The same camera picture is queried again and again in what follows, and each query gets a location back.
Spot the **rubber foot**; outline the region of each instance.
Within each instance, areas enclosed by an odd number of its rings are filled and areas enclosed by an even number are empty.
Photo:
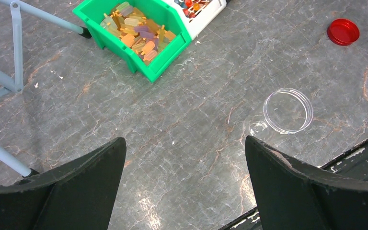
[[[85,38],[88,38],[88,39],[92,38],[91,33],[87,28],[85,28],[83,26],[81,26],[81,28],[83,29],[82,34],[80,34],[81,36],[83,36]]]
[[[39,174],[39,172],[38,172],[38,171],[36,171],[36,170],[34,170],[34,169],[30,169],[30,170],[32,170],[32,171],[30,172],[30,174],[29,174],[29,175],[27,175],[27,176],[22,176],[24,179],[25,179],[25,178],[29,178],[29,177],[34,176],[34,175]]]

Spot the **gray metal frame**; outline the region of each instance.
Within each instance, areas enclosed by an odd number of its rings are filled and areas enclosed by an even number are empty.
[[[9,5],[12,14],[13,25],[13,53],[15,64],[15,77],[12,79],[7,74],[0,71],[0,97],[10,93],[18,93],[23,91],[23,46],[22,46],[22,17],[21,12],[24,11],[38,18],[46,20],[50,23],[54,23],[63,28],[72,30],[84,37],[87,37],[83,27],[77,26],[70,22],[67,22],[61,18],[58,18],[50,13],[44,12],[34,6],[24,3],[20,0],[0,0],[0,3]],[[0,160],[14,169],[23,177],[27,177],[32,174],[32,170],[25,166],[23,163],[14,158],[4,148],[0,147]]]

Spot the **gray marble surface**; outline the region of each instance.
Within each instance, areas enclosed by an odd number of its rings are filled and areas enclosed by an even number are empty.
[[[80,0],[26,2],[82,25]],[[351,46],[326,35],[340,17],[360,28]],[[0,4],[8,74],[11,27]],[[244,139],[279,88],[314,108],[307,129],[271,143],[285,153],[319,166],[368,138],[368,1],[233,0],[154,84],[92,39],[25,13],[23,28],[26,87],[0,98],[0,145],[43,172],[125,137],[109,229],[215,230],[256,206]],[[0,184],[19,179],[0,162]]]

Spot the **red lid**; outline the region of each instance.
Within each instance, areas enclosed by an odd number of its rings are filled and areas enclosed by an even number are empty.
[[[337,45],[348,46],[359,39],[359,28],[347,19],[336,19],[327,30],[329,39]]]

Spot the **purple block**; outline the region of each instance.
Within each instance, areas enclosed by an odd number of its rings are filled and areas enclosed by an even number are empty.
[[[135,26],[135,31],[136,32],[147,32],[149,31],[149,28],[146,25],[139,25],[139,26]]]
[[[154,40],[154,50],[156,50],[157,51],[157,49],[159,48],[159,39],[158,38],[156,38],[155,40]]]
[[[141,36],[143,38],[147,38],[147,39],[153,39],[154,34],[150,33],[150,32],[140,32],[139,36]]]

